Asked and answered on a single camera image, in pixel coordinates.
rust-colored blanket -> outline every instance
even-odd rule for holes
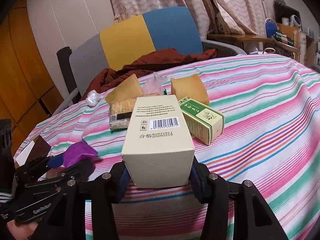
[[[116,87],[132,74],[136,74],[139,78],[160,70],[215,57],[217,57],[216,49],[209,49],[202,54],[189,55],[181,55],[175,49],[157,50],[140,57],[130,65],[125,65],[121,70],[105,68],[91,81],[81,100],[85,100],[91,90],[96,90],[98,93],[105,92]]]

box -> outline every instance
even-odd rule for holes
[[[185,97],[179,101],[189,131],[206,145],[223,133],[224,115],[219,111]]]
[[[194,153],[175,95],[137,98],[121,152],[136,187],[188,184]]]

striped bedsheet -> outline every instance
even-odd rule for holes
[[[210,146],[193,139],[197,160],[226,180],[253,181],[289,239],[304,239],[320,214],[320,75],[276,54],[216,58],[160,72],[169,78],[194,73],[226,122]],[[170,92],[170,81],[164,88]],[[99,154],[94,179],[121,161],[126,131],[110,133],[105,100],[94,108],[82,101],[38,124],[15,157],[39,134],[52,155],[84,139]],[[113,208],[125,240],[199,239],[206,213],[190,185],[141,190],[130,182],[122,203]],[[230,202],[228,239],[233,216]],[[85,222],[87,239],[93,239],[90,201]]]

wall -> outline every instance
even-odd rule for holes
[[[14,154],[63,101],[37,49],[26,0],[18,0],[0,25],[0,58],[0,119],[11,119]]]
[[[313,17],[312,13],[306,6],[306,4],[302,0],[285,0],[287,5],[296,9],[300,12],[302,28],[304,32],[307,32],[307,28],[309,27],[314,31],[315,37],[318,37],[319,33],[319,25],[316,19]]]
[[[27,0],[32,31],[44,64],[61,95],[65,85],[56,53],[80,44],[113,25],[110,0]]]

